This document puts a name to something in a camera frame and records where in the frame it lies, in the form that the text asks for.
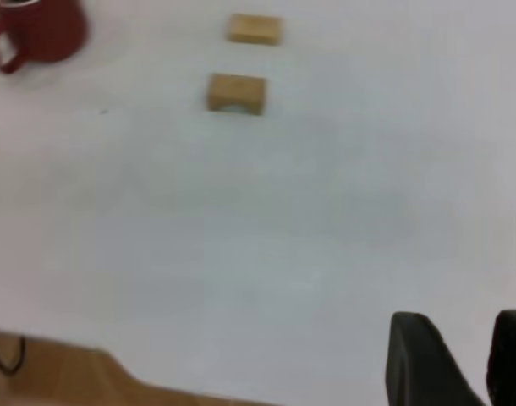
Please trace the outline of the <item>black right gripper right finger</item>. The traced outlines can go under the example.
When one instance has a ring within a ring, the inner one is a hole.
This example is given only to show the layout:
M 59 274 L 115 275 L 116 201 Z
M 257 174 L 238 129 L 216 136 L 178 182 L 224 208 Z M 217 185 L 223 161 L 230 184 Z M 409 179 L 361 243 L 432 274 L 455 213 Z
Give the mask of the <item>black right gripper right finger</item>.
M 516 406 L 516 310 L 502 310 L 495 320 L 486 385 L 492 405 Z

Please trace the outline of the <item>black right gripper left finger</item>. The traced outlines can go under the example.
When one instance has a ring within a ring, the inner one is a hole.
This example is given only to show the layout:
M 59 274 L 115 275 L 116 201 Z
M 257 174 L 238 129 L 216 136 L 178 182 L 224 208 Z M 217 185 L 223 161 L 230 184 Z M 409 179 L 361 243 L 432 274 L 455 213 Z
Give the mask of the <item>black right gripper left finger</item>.
M 392 315 L 386 391 L 391 406 L 483 404 L 464 378 L 439 330 L 419 313 Z

